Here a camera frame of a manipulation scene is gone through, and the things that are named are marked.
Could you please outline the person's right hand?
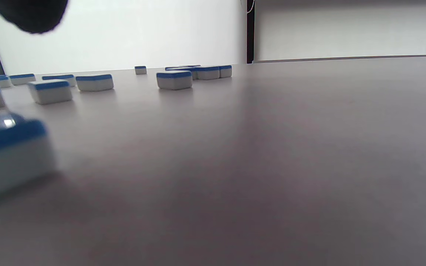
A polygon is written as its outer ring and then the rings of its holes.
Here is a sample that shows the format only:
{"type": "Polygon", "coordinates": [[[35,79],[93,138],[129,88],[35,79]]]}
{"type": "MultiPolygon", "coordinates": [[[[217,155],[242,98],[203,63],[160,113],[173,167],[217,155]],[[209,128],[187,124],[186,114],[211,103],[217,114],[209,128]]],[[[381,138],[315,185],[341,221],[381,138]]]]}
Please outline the person's right hand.
{"type": "Polygon", "coordinates": [[[0,0],[0,15],[22,31],[43,34],[60,24],[68,4],[68,0],[0,0]]]}

